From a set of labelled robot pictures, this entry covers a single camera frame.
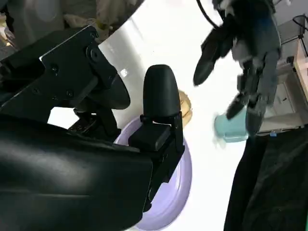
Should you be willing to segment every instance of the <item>black metal bracket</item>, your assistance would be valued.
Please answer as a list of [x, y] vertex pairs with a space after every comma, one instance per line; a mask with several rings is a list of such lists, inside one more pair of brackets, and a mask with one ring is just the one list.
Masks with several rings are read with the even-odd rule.
[[[116, 103], [104, 91], [110, 92], [116, 83], [112, 94], [118, 92], [126, 100], [115, 108], [127, 107], [130, 100], [117, 70], [98, 48], [97, 36], [91, 26], [56, 31], [3, 60], [0, 90], [6, 97], [0, 98], [0, 114], [47, 123], [54, 107], [84, 109], [85, 104], [91, 104], [84, 114], [78, 114], [82, 121], [71, 129], [83, 124], [83, 132], [91, 136], [95, 127], [95, 137], [101, 134], [101, 139], [113, 141], [119, 134], [111, 111]], [[84, 118], [92, 113], [96, 114], [91, 116], [95, 122]]]
[[143, 124], [159, 123], [171, 126], [170, 136], [158, 152], [145, 152], [147, 156], [152, 158], [154, 165], [148, 198], [144, 207], [144, 212], [146, 212], [151, 208], [151, 202], [161, 184], [163, 182], [168, 183], [170, 181], [180, 159], [182, 158], [185, 146], [183, 145], [183, 125], [181, 112], [174, 116], [157, 118], [149, 118], [141, 115], [140, 119]]

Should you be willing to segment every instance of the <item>white table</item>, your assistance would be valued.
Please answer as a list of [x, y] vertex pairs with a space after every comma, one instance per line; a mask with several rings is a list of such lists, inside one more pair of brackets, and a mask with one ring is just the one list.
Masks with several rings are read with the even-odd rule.
[[294, 67], [296, 69], [305, 97], [308, 100], [308, 59], [305, 55], [305, 50], [301, 41], [298, 40], [297, 43], [298, 45], [295, 55]]
[[[219, 23], [211, 0], [203, 4]], [[128, 109], [114, 111], [121, 128], [142, 113], [143, 78], [150, 65], [169, 65], [179, 89], [192, 101], [193, 117], [184, 131], [192, 155], [191, 193], [183, 212], [165, 231], [222, 231], [233, 176], [244, 152], [245, 142], [227, 144], [225, 149], [216, 148], [213, 142], [214, 116], [223, 113], [237, 93], [236, 77], [241, 69], [231, 54], [218, 61], [205, 84], [197, 88], [192, 84], [200, 45], [210, 30], [194, 0], [146, 0], [100, 45], [121, 73], [131, 96]]]

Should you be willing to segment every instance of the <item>light blue cup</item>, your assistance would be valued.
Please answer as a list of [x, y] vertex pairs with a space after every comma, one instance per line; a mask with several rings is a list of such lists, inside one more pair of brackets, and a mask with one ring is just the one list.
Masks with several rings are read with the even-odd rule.
[[231, 120], [227, 119], [225, 113], [217, 116], [214, 121], [216, 136], [222, 138], [227, 143], [247, 140], [248, 133], [246, 131], [245, 120], [245, 108]]

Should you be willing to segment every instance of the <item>purple plate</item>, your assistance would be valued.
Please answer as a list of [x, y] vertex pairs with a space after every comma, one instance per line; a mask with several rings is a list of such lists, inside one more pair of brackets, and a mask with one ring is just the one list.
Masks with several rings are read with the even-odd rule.
[[[141, 126], [139, 118], [134, 119], [116, 139], [115, 143], [128, 145], [128, 138]], [[179, 216], [189, 196], [192, 184], [192, 161], [186, 141], [185, 152], [169, 183], [163, 183], [153, 202], [152, 208], [143, 214], [136, 225], [141, 231], [157, 231], [170, 225]]]

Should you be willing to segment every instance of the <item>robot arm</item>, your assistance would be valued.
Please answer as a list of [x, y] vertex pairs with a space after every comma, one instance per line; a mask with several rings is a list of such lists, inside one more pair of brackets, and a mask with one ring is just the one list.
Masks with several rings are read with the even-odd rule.
[[[121, 231], [138, 223], [168, 182], [183, 146], [170, 67], [148, 69], [141, 127], [128, 146], [111, 109], [127, 89], [95, 42], [93, 27], [57, 31], [1, 62], [0, 230]], [[69, 130], [47, 124], [75, 108]]]
[[246, 105], [246, 130], [258, 133], [267, 106], [272, 106], [276, 88], [275, 74], [281, 41], [273, 19], [270, 0], [213, 0], [223, 18], [202, 44], [202, 56], [194, 74], [194, 84], [202, 84], [214, 69], [217, 59], [232, 50], [234, 60], [243, 68], [238, 76], [238, 95], [227, 109], [227, 118], [236, 116]]

